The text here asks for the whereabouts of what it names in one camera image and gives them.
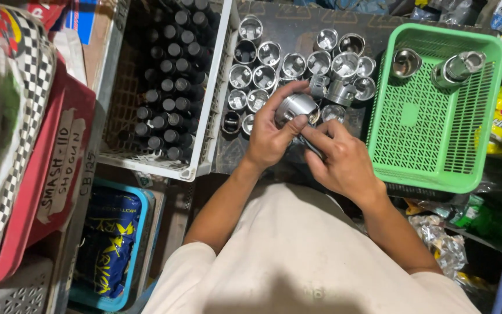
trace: checkered fabric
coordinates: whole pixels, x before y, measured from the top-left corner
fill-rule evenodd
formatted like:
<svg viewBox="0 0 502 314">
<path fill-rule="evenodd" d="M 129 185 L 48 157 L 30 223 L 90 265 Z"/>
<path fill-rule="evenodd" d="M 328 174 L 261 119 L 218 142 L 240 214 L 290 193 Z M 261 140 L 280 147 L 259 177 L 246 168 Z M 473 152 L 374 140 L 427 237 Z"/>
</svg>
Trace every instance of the checkered fabric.
<svg viewBox="0 0 502 314">
<path fill-rule="evenodd" d="M 18 23 L 24 36 L 25 65 L 24 87 L 27 102 L 19 131 L 20 142 L 15 152 L 15 162 L 11 168 L 0 203 L 0 245 L 3 239 L 3 231 L 10 217 L 10 212 L 16 198 L 15 191 L 21 183 L 22 176 L 32 148 L 38 136 L 41 122 L 44 117 L 44 109 L 55 73 L 55 49 L 47 40 L 44 29 L 40 29 L 32 20 L 17 13 Z"/>
</svg>

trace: hand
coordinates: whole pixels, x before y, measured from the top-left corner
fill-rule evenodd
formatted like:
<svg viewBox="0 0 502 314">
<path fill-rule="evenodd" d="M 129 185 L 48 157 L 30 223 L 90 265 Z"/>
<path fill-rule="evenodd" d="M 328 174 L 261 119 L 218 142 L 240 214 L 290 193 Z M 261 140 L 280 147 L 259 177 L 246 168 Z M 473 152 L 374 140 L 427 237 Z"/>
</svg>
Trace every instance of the hand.
<svg viewBox="0 0 502 314">
<path fill-rule="evenodd" d="M 309 93 L 309 82 L 290 82 L 279 88 L 267 103 L 255 114 L 249 146 L 244 159 L 250 161 L 261 172 L 279 162 L 292 139 L 307 125 L 308 117 L 299 115 L 278 129 L 275 111 L 282 101 L 293 93 Z"/>
<path fill-rule="evenodd" d="M 313 177 L 324 187 L 348 197 L 362 210 L 370 210 L 380 204 L 381 197 L 387 197 L 385 184 L 373 172 L 365 144 L 336 119 L 317 129 L 307 126 L 301 133 L 327 156 L 323 162 L 314 152 L 305 152 Z"/>
</svg>

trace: white shirt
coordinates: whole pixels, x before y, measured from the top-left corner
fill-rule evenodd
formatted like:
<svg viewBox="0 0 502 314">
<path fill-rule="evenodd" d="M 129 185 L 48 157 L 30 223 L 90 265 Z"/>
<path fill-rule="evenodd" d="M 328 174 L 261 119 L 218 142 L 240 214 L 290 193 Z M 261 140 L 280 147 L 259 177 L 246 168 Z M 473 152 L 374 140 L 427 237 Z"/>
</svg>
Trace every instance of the white shirt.
<svg viewBox="0 0 502 314">
<path fill-rule="evenodd" d="M 287 184 L 256 188 L 218 256 L 177 249 L 143 314 L 479 311 L 452 280 L 409 275 L 329 197 Z"/>
</svg>

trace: forearm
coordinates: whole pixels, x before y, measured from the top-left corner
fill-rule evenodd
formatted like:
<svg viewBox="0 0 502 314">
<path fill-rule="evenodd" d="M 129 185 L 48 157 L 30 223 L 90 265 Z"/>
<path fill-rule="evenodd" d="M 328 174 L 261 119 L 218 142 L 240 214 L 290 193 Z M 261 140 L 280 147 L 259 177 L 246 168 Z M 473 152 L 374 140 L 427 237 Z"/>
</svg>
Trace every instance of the forearm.
<svg viewBox="0 0 502 314">
<path fill-rule="evenodd" d="M 199 212 L 183 244 L 203 242 L 212 247 L 216 254 L 220 253 L 238 223 L 243 206 L 261 172 L 246 158 L 242 159 Z"/>
<path fill-rule="evenodd" d="M 414 228 L 394 208 L 387 196 L 362 208 L 369 236 L 408 274 L 434 272 L 442 274 L 435 258 Z"/>
</svg>

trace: green basket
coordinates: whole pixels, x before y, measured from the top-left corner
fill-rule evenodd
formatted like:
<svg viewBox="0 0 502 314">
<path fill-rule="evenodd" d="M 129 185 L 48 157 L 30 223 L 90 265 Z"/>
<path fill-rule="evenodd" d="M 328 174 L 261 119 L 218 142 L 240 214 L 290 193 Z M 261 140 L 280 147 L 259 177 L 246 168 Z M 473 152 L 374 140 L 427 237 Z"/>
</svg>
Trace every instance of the green basket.
<svg viewBox="0 0 502 314">
<path fill-rule="evenodd" d="M 390 76 L 393 52 L 411 48 L 423 59 L 408 79 Z M 459 89 L 436 88 L 433 67 L 463 51 L 482 51 L 484 68 Z M 367 149 L 384 182 L 467 193 L 481 181 L 502 77 L 502 42 L 490 35 L 403 24 L 390 35 Z"/>
</svg>

